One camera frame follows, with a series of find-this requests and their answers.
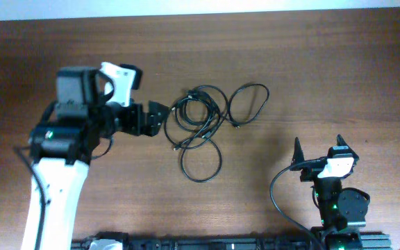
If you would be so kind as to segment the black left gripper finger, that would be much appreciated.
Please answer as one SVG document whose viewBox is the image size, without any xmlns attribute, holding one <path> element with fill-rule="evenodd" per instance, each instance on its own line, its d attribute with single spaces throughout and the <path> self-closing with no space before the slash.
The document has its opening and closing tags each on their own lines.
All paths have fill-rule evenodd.
<svg viewBox="0 0 400 250">
<path fill-rule="evenodd" d="M 146 135 L 149 137 L 156 136 L 161 128 L 161 121 L 150 121 L 146 126 Z"/>
<path fill-rule="evenodd" d="M 149 101 L 148 121 L 163 122 L 168 115 L 169 107 L 155 101 Z"/>
</svg>

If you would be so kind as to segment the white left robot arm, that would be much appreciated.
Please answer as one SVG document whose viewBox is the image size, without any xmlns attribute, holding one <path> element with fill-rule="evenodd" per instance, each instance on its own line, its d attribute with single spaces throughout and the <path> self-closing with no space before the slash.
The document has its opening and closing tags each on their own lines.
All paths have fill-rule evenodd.
<svg viewBox="0 0 400 250">
<path fill-rule="evenodd" d="M 158 134 L 169 108 L 150 101 L 144 112 L 131 99 L 141 78 L 140 68 L 111 62 L 57 72 L 56 100 L 31 130 L 29 155 L 14 149 L 31 173 L 23 249 L 70 249 L 78 200 L 101 139 Z"/>
</svg>

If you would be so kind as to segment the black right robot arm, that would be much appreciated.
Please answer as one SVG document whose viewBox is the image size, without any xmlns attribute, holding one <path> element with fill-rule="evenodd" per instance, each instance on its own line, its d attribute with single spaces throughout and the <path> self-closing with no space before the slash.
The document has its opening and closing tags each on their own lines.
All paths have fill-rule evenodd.
<svg viewBox="0 0 400 250">
<path fill-rule="evenodd" d="M 325 156 L 312 160 L 304 158 L 299 138 L 294 140 L 292 169 L 301 172 L 300 181 L 313 183 L 313 200 L 322 225 L 311 232 L 325 249 L 363 248 L 359 229 L 366 226 L 370 196 L 354 187 L 342 187 L 358 161 L 358 154 L 341 135 Z"/>
</svg>

